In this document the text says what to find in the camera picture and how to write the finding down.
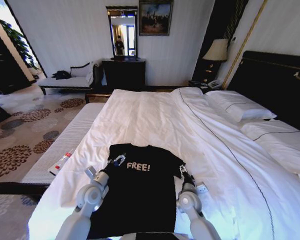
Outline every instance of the floral rug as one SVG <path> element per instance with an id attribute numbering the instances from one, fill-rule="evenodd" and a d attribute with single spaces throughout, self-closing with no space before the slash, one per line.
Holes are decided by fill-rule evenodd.
<path id="1" fill-rule="evenodd" d="M 0 106 L 12 115 L 0 123 L 0 182 L 20 182 L 86 104 L 83 92 L 46 93 L 33 84 L 0 95 Z M 26 196 L 0 195 L 0 239 L 28 239 L 27 223 L 35 207 Z"/>

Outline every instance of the picture frame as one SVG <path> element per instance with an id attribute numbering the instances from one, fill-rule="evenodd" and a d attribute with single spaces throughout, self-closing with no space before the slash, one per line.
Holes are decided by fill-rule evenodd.
<path id="1" fill-rule="evenodd" d="M 139 0 L 139 36 L 169 36 L 173 0 Z"/>

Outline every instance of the bed bench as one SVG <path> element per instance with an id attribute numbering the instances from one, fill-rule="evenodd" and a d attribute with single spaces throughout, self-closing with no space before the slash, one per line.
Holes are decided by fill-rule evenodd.
<path id="1" fill-rule="evenodd" d="M 68 79 L 58 79 L 53 77 L 47 77 L 37 82 L 38 86 L 42 90 L 43 94 L 46 95 L 46 89 L 70 89 L 70 90 L 86 90 L 95 91 L 101 86 L 101 81 L 104 77 L 104 69 L 101 64 L 95 63 L 92 67 L 92 83 L 89 84 L 86 80 L 86 76 L 73 76 Z"/>
<path id="2" fill-rule="evenodd" d="M 33 165 L 30 171 L 18 182 L 0 182 L 0 194 L 27 195 L 39 202 L 55 176 L 48 172 L 66 152 L 76 149 L 89 131 L 105 103 L 86 104 L 59 135 L 49 149 Z"/>

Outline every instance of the bottle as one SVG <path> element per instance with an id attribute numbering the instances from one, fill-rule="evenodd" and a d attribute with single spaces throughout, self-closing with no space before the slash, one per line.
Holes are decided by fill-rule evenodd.
<path id="1" fill-rule="evenodd" d="M 72 156 L 74 153 L 74 149 L 72 148 L 70 151 L 68 151 L 63 157 L 59 159 L 54 165 L 52 165 L 49 169 L 48 172 L 50 172 L 53 175 L 57 175 L 59 171 L 62 169 L 62 167 L 65 165 L 67 160 Z"/>

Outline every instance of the black headboard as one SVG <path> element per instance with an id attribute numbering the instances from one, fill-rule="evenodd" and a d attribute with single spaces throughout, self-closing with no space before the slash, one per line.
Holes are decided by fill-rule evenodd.
<path id="1" fill-rule="evenodd" d="M 261 104 L 300 130 L 300 56 L 245 51 L 227 90 Z"/>

